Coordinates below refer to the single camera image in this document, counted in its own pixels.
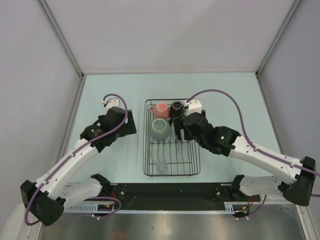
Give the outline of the small clear faceted glass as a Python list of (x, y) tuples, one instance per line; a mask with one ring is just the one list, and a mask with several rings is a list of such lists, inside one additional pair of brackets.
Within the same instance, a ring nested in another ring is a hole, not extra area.
[(169, 167), (165, 161), (160, 161), (156, 165), (156, 173), (158, 175), (167, 175), (169, 172)]

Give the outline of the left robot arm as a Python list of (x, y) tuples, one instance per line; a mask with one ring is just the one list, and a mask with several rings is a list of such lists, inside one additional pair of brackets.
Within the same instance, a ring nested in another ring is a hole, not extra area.
[(70, 183), (71, 178), (91, 159), (111, 146), (118, 138), (136, 134), (137, 129), (131, 110), (109, 107), (94, 124), (80, 134), (74, 147), (52, 169), (36, 181), (25, 180), (20, 186), (22, 202), (26, 208), (24, 222), (29, 214), (38, 222), (50, 226), (65, 209), (84, 200), (116, 201), (110, 181), (96, 173), (87, 182)]

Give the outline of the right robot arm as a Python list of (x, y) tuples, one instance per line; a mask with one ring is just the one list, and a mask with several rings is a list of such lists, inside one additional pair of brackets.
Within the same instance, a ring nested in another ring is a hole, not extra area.
[(230, 187), (235, 200), (242, 201), (255, 195), (281, 195), (295, 205), (309, 205), (316, 178), (313, 158), (288, 157), (254, 145), (236, 130), (212, 126), (204, 113), (174, 117), (172, 122), (175, 129), (184, 131), (187, 139), (196, 141), (212, 154), (245, 161), (271, 174), (262, 177), (237, 175)]

